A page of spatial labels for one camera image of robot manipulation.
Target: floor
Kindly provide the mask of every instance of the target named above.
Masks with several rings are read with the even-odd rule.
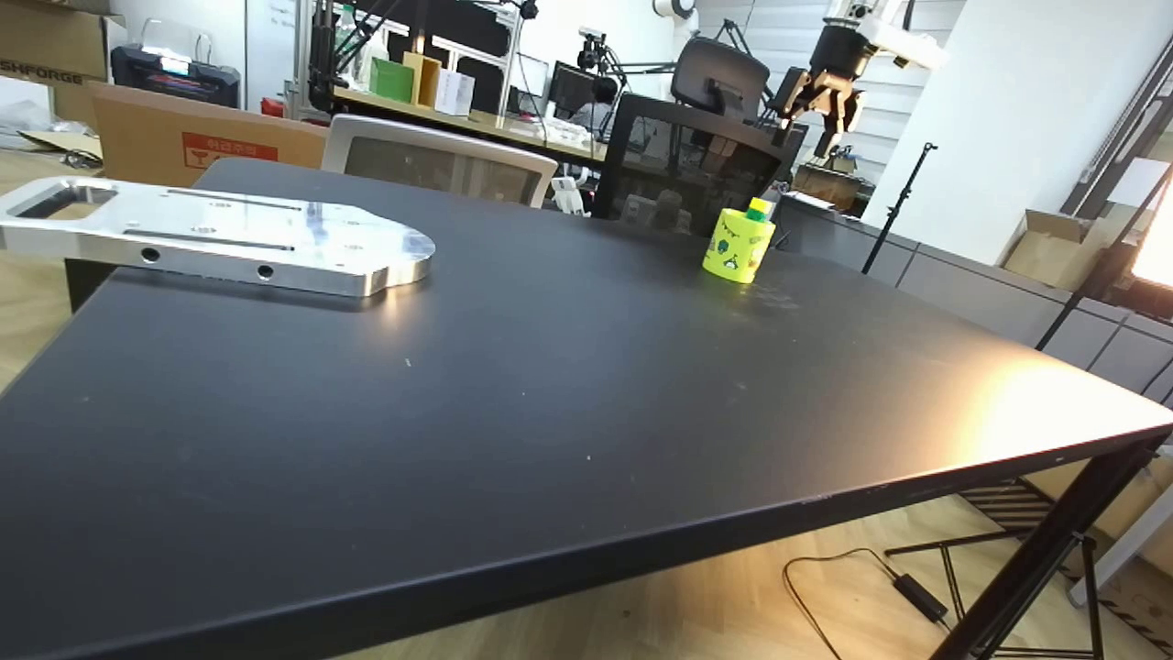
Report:
[[[57,263],[14,259],[0,252],[0,395],[70,321]],[[509,655],[509,660],[753,660],[753,655],[830,655],[802,618],[780,569],[791,557],[828,557],[851,547],[903,547],[950,535],[988,532],[988,520],[962,497],[932,497],[878,515],[791,535],[780,541],[722,553],[685,569],[553,597],[542,603],[482,615],[433,635],[350,653],[350,660],[433,660],[433,655]],[[1000,569],[1016,541],[983,541],[958,553],[962,592]],[[934,553],[893,562],[943,600],[943,569]],[[845,660],[918,660],[944,630],[907,609],[877,562],[845,557],[828,565],[795,565],[795,587],[824,635]],[[1103,613],[1107,655],[1159,660],[1138,635]],[[1085,613],[1068,600],[1055,579],[1027,613],[1011,644],[1085,648]]]

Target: metal part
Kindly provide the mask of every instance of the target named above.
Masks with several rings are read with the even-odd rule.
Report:
[[[354,205],[53,177],[0,199],[0,250],[372,295],[421,278],[437,241]]]

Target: table top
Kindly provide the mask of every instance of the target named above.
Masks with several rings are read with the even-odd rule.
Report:
[[[427,229],[371,307],[116,272],[0,399],[0,655],[318,655],[1170,431],[852,272],[221,160]]]
[[[371,94],[371,92],[359,92],[359,87],[333,87],[333,97],[345,97],[350,106],[372,106],[372,111],[399,114],[399,118],[416,118],[416,119],[427,119],[427,123],[461,127],[461,133],[474,133],[474,134],[491,134],[491,140],[502,140],[502,141],[513,141],[513,147],[538,147],[538,149],[549,149],[553,158],[564,155],[564,158],[574,158],[574,160],[604,160],[604,147],[600,141],[592,141],[590,149],[574,149],[569,141],[553,141],[553,140],[546,140],[542,123],[527,119],[527,118],[498,118],[498,114],[481,114],[481,111],[474,111],[469,118],[453,118],[453,114],[439,114],[433,106],[381,97],[381,94]]]

